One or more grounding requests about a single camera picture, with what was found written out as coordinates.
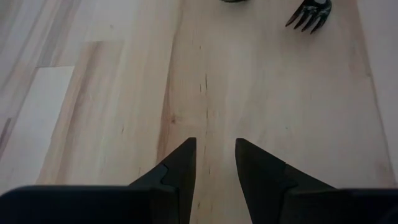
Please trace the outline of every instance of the fork tines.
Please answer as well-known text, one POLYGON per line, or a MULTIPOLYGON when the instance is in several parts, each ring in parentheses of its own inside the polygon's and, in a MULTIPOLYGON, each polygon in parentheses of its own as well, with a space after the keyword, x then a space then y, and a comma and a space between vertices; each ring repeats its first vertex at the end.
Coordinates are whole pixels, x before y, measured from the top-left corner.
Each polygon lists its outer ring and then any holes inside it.
POLYGON ((325 24, 331 12, 331 1, 330 0, 324 0, 324 1, 325 2, 323 3, 319 3, 316 2, 316 0, 304 0, 301 6, 294 12, 293 16, 286 23, 286 27, 291 25, 298 17, 302 15, 301 19, 296 24, 294 29, 299 28, 309 18, 307 24, 302 29, 302 32, 306 31, 308 28, 314 25, 316 21, 318 21, 318 23, 311 31, 311 34, 313 34, 315 31, 320 29, 325 24))

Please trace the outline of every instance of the wooden floor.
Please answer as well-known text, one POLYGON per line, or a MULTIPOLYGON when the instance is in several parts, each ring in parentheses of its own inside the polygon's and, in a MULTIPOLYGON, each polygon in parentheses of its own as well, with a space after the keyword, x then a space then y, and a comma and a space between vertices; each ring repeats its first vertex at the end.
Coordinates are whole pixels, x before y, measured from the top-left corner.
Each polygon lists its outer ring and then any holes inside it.
POLYGON ((302 0, 0 1, 0 192, 126 185, 198 139, 192 223, 250 223, 246 138, 335 187, 396 178, 356 1, 314 35, 302 0))

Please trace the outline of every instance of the dark object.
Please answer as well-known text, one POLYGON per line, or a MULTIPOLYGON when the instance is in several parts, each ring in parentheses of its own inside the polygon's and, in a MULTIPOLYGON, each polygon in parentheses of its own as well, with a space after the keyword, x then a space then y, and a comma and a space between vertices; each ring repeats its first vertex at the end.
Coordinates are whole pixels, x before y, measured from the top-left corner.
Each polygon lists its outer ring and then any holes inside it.
POLYGON ((253 224, 398 223, 398 190, 337 190, 245 139, 235 156, 253 224))
POLYGON ((223 2, 229 2, 229 3, 236 3, 236 2, 242 2, 242 1, 247 1, 247 0, 222 0, 223 2))
POLYGON ((310 18, 307 24, 302 29, 302 32, 310 28, 318 19, 319 22, 315 25, 311 34, 320 29, 328 19, 331 11, 331 1, 326 0, 325 3, 317 3, 315 0, 304 0, 301 6, 296 10, 293 16, 286 23, 286 27, 291 25, 300 15, 302 15, 299 22, 296 24, 294 29, 299 28, 308 18, 310 18))
POLYGON ((33 186, 0 197, 0 223, 189 223, 196 139, 125 187, 33 186))

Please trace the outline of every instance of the wood grain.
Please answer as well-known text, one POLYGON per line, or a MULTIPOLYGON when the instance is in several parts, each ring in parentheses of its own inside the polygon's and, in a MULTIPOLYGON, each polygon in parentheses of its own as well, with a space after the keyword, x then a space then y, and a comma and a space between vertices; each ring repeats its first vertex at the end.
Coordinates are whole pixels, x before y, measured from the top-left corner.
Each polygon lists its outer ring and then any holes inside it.
POLYGON ((236 138, 335 187, 394 186, 357 1, 314 35, 284 27, 301 2, 0 2, 0 147, 37 67, 75 67, 40 174, 13 183, 126 185, 196 137, 193 223, 250 223, 236 138))
POLYGON ((249 223, 236 138, 335 187, 394 186, 356 3, 335 1, 315 35, 284 27, 299 4, 183 5, 161 154, 198 138, 193 222, 249 223))
POLYGON ((0 192, 34 184, 49 149, 73 67, 40 68, 0 160, 0 192))
POLYGON ((394 0, 358 1, 369 59, 387 136, 391 163, 398 179, 398 27, 394 0))
POLYGON ((0 22, 0 127, 10 122, 0 151, 4 150, 15 125, 35 69, 42 65, 74 65, 76 62, 86 28, 85 17, 81 15, 90 15, 87 10, 90 0, 79 4, 78 9, 77 3, 79 1, 63 0, 3 3, 7 13, 0 22), (69 20, 73 20, 74 25, 70 25, 69 20))

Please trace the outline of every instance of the light wood plank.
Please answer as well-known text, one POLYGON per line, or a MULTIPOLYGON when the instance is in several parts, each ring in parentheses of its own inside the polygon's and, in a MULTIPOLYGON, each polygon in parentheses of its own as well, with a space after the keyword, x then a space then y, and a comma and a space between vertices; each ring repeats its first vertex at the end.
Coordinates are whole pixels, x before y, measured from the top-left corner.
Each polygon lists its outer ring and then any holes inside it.
POLYGON ((49 149, 73 67, 39 68, 0 160, 0 192, 34 184, 49 149))
POLYGON ((193 222, 250 223, 236 138, 335 187, 394 186, 356 2, 315 35, 284 27, 301 2, 184 2, 159 160, 198 138, 193 222))
POLYGON ((23 0, 0 2, 0 53, 10 35, 23 0))
POLYGON ((142 0, 96 0, 86 41, 129 40, 142 0))
POLYGON ((358 6, 391 164, 398 180, 398 2, 361 0, 358 6))
POLYGON ((0 126, 5 127, 8 124, 7 129, 4 129, 0 157, 33 81, 41 47, 54 16, 53 10, 57 7, 56 1, 42 3, 39 0, 28 2, 23 0, 22 6, 13 12, 17 15, 6 17, 7 22, 13 24, 11 29, 13 31, 5 40, 7 47, 1 51, 0 55, 0 66, 3 69, 0 77, 0 126), (31 18, 32 13, 36 13, 35 19, 31 18))
POLYGON ((9 7, 9 14, 2 19, 0 67, 4 75, 0 76, 0 86, 4 86, 20 57, 43 5, 44 0, 15 1, 9 7))
POLYGON ((95 6, 95 0, 57 0, 55 17, 37 66, 75 65, 95 6))
POLYGON ((123 49, 115 41, 84 46, 38 183, 128 184, 155 166, 180 8, 140 7, 123 49))

